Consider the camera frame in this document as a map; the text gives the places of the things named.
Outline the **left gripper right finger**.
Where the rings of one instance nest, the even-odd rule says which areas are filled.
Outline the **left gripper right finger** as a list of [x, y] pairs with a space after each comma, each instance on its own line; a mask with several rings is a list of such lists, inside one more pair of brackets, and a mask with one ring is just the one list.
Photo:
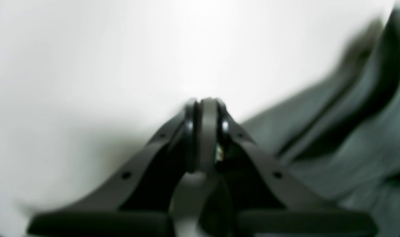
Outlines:
[[216, 168], [233, 237], [374, 237], [367, 212], [348, 211], [306, 187], [264, 152], [216, 99], [223, 154]]

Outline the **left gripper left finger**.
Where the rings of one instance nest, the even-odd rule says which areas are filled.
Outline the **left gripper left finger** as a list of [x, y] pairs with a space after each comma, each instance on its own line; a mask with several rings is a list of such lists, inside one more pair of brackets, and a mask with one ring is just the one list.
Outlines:
[[195, 168], [198, 103], [166, 122], [146, 146], [82, 199], [34, 217], [27, 233], [40, 237], [174, 237], [170, 202]]

